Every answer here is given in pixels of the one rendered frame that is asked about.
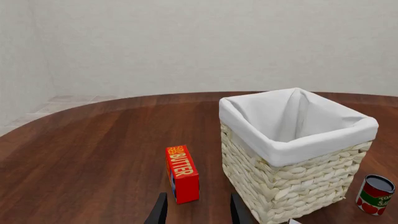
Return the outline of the white woven lined basket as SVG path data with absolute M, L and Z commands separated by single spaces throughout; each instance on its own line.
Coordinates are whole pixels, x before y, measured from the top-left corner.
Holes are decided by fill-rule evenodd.
M 376 119 L 299 88 L 220 99 L 222 167 L 260 224 L 344 199 Z

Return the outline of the tomato sauce tin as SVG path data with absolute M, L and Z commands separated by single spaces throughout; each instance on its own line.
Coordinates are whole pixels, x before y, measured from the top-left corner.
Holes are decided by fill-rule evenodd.
M 395 185 L 380 175 L 367 175 L 356 197 L 357 207 L 367 214 L 381 216 L 396 190 Z

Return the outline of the red butter box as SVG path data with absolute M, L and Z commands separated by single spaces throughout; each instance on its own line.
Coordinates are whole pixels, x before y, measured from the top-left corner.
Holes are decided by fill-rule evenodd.
M 170 186 L 178 205 L 200 197 L 199 174 L 186 145 L 165 149 Z

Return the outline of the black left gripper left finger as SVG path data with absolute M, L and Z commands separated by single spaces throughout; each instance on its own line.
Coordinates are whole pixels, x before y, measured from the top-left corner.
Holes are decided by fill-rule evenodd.
M 159 194 L 159 197 L 144 224 L 165 224 L 167 218 L 167 210 L 167 193 L 162 192 Z

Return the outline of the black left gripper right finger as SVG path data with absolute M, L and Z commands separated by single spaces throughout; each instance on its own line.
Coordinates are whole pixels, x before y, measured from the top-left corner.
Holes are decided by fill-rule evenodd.
M 231 194 L 232 224 L 258 224 L 238 193 Z

